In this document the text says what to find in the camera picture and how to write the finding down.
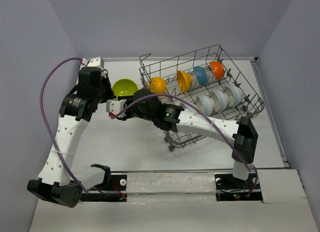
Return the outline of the orange bowl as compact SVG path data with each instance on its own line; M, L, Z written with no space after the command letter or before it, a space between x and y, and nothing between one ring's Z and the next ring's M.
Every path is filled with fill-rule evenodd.
M163 94L167 89L167 84L163 78L153 77L147 83L147 89L154 94Z
M192 77L188 73L182 70L178 70L176 72L176 76L177 76L177 82L181 92L187 93L190 90L192 85Z

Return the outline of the blue bowl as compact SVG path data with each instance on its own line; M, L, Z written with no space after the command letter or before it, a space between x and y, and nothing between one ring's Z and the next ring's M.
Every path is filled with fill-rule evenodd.
M208 77L207 77L207 74L206 74L204 68L201 66L195 66L193 68L193 72L195 74L195 77L196 77L199 85L205 86L207 84Z

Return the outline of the grey wire dish rack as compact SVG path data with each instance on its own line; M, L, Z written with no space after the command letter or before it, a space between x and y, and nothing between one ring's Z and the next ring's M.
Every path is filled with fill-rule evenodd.
M254 118L265 108L259 92L219 44L147 64L150 57L139 57L140 80L150 88L156 77L162 78L171 95L162 97L163 103L189 109L181 98L210 117L237 121Z

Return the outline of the white bowl red rim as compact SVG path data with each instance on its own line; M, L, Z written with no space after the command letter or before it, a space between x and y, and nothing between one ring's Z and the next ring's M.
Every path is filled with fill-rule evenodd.
M209 64L215 79L220 81L225 75L223 64L219 61L211 61Z

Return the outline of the white bowl stack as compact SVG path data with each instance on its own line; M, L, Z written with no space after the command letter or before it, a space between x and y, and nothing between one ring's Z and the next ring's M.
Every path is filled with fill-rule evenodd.
M188 104L185 104L185 103L180 103L179 104L181 107L183 107L185 110L189 110L189 111L191 111L191 112L194 112L195 110L191 107L191 106L189 106Z

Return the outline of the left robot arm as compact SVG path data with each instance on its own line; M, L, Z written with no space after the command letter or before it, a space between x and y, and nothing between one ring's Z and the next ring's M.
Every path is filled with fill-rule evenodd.
M27 184L30 193L65 207L77 205L82 193L91 189L71 172L80 139L98 105L114 98L106 69L85 66L79 70L78 83L61 103L57 132L45 165Z

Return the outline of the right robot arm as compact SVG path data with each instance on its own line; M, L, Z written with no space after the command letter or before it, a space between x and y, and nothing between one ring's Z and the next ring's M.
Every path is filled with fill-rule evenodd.
M219 140L232 150L232 175L235 179L246 181L253 164L258 132L248 117L240 120L224 120L209 117L191 103L181 99L190 108L170 103L162 103L161 97L170 97L167 93L152 93L140 89L131 96L120 96L110 105L109 114L118 120L140 118L152 122L163 131L191 133Z

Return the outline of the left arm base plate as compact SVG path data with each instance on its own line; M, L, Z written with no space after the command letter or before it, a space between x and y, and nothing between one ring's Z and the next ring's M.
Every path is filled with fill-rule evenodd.
M109 182L104 181L90 189L89 193L81 195L81 202L124 203L127 201L126 173L112 173Z

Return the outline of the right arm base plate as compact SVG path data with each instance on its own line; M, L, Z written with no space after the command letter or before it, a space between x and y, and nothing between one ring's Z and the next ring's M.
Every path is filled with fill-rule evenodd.
M247 180L233 177L231 173L218 173L215 175L216 201L263 201L262 191L256 175L249 174Z

